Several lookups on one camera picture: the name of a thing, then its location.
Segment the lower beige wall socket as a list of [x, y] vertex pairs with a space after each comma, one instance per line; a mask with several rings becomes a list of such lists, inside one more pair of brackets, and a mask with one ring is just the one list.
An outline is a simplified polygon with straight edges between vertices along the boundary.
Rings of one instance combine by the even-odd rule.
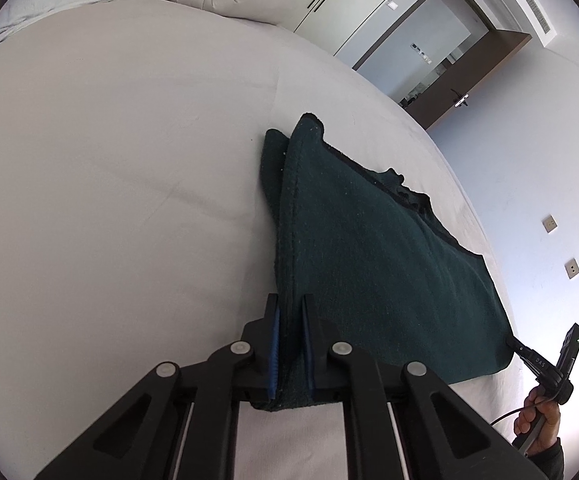
[[565, 263], [565, 270], [568, 278], [571, 280], [579, 274], [579, 264], [575, 258], [571, 258]]

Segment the dark brown wooden door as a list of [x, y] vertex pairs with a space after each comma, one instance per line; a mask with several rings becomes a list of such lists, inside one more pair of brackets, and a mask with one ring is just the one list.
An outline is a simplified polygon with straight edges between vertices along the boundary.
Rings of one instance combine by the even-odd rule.
[[471, 95], [530, 40], [496, 28], [475, 0], [417, 0], [353, 69], [429, 129], [455, 110], [452, 89]]

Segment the dark green knit sweater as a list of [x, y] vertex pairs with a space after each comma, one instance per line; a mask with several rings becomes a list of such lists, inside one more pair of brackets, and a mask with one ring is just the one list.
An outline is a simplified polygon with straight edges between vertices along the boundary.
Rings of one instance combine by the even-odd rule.
[[276, 227], [280, 296], [273, 411], [312, 404], [300, 302], [379, 362], [419, 361], [455, 384], [509, 366], [512, 327], [483, 256], [396, 171], [375, 172], [324, 139], [317, 116], [265, 133], [260, 182]]

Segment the beige wall socket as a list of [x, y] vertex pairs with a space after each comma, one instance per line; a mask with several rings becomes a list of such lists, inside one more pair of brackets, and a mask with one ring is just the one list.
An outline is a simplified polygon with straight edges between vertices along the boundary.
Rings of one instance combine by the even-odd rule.
[[568, 278], [571, 280], [579, 274], [579, 264], [575, 258], [571, 258], [565, 263], [565, 270]]
[[548, 233], [551, 233], [552, 231], [554, 231], [557, 228], [557, 222], [555, 221], [553, 216], [547, 216], [547, 218], [544, 218], [542, 221], [542, 224], [543, 224], [544, 229]]

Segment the upper beige wall socket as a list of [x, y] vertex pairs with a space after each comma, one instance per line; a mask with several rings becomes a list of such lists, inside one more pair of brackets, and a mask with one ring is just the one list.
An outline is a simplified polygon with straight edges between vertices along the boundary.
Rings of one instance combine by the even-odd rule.
[[542, 221], [542, 224], [543, 224], [544, 229], [548, 233], [551, 233], [552, 231], [554, 231], [557, 228], [557, 222], [555, 221], [553, 216], [547, 216], [547, 218], [544, 218]]

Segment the white bed sheet mattress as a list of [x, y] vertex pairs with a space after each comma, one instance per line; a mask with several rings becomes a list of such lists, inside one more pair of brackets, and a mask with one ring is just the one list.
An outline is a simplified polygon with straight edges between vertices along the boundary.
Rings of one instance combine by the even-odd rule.
[[325, 139], [493, 251], [426, 131], [288, 30], [164, 0], [62, 11], [0, 44], [0, 469], [31, 479], [163, 361], [259, 318], [266, 130]]

